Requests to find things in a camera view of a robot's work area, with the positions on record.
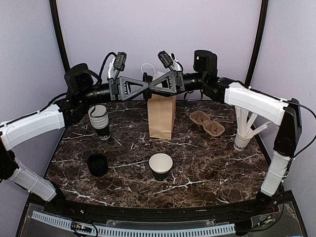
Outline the black paper coffee cup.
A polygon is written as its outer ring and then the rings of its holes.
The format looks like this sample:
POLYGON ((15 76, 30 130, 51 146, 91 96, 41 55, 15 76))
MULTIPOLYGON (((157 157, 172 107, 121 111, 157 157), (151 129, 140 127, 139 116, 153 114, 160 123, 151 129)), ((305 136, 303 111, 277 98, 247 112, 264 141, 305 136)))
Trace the black paper coffee cup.
POLYGON ((173 160, 165 153, 157 153, 150 157, 149 167, 154 178, 157 181, 163 181, 168 177, 168 174, 173 167, 173 160))

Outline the black cup lid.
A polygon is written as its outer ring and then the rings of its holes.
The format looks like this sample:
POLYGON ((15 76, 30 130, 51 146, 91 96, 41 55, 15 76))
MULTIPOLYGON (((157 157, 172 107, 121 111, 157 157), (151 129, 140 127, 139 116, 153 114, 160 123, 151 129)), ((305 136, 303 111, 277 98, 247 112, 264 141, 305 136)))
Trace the black cup lid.
POLYGON ((148 75, 147 73, 143 73, 143 82, 146 83, 148 86, 144 91, 143 91, 143 98, 146 102, 152 98, 152 92, 149 89, 150 83, 153 81, 153 77, 151 75, 148 75))

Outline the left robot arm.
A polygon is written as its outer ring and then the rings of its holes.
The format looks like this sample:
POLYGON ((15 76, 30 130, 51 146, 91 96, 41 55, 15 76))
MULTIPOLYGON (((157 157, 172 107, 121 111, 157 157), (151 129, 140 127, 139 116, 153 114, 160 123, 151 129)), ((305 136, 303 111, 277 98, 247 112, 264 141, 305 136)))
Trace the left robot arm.
POLYGON ((73 66, 64 78, 66 93, 54 97, 43 109, 0 124, 0 178, 9 180, 46 202, 59 215, 66 215, 70 205, 63 200, 57 186, 38 176, 14 154, 13 148, 45 134, 81 121, 93 104, 130 100, 149 88, 145 81, 117 77, 110 67, 107 83, 88 68, 86 63, 73 66))

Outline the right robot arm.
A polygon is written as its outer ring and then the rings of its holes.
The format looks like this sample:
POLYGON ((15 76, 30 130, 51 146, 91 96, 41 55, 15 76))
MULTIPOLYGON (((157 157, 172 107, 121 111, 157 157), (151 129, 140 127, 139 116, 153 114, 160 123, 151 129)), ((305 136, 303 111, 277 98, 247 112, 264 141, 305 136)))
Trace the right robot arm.
POLYGON ((194 73, 183 73, 182 66, 173 54, 165 51, 158 58, 169 71, 149 84, 153 94, 178 95, 200 90, 215 102, 228 104, 264 117, 279 126, 274 141, 274 153, 261 189, 263 194, 253 201, 252 210, 263 214, 271 206, 271 199, 294 159, 302 133, 300 104, 296 99, 286 101, 246 86, 243 82, 217 76, 217 55, 207 50, 194 52, 194 73))

